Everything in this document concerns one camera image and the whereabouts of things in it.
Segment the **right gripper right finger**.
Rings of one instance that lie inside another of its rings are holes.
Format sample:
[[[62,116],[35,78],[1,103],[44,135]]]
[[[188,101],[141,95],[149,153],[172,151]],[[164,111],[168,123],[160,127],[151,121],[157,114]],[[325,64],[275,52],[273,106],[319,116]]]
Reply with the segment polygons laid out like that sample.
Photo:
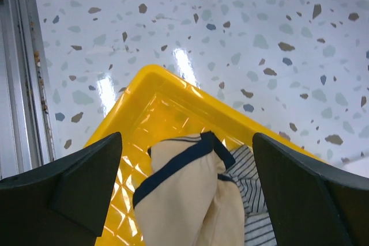
[[[368,245],[368,178],[253,135],[277,245]]]

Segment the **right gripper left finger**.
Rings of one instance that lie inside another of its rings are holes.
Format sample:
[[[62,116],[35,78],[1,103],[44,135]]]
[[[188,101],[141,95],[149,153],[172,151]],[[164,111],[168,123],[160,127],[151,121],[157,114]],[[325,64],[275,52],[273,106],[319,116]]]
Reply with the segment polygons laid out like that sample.
[[[1,245],[94,245],[122,153],[119,132],[1,180]]]

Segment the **grey striped underwear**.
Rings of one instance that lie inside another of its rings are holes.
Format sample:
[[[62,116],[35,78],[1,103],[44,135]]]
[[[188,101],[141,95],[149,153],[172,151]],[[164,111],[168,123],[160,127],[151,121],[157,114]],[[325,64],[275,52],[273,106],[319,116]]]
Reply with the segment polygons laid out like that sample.
[[[244,244],[276,245],[273,226],[262,191],[252,150],[240,146],[231,150],[235,163],[225,171],[237,185],[243,202]]]

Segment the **beige underwear navy trim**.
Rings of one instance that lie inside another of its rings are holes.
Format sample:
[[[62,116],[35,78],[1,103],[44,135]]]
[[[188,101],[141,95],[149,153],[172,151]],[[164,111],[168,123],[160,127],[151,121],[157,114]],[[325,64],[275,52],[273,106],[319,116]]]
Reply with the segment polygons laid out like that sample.
[[[214,133],[165,139],[148,154],[152,174],[133,194],[146,245],[243,245],[242,198],[225,174],[235,159]]]

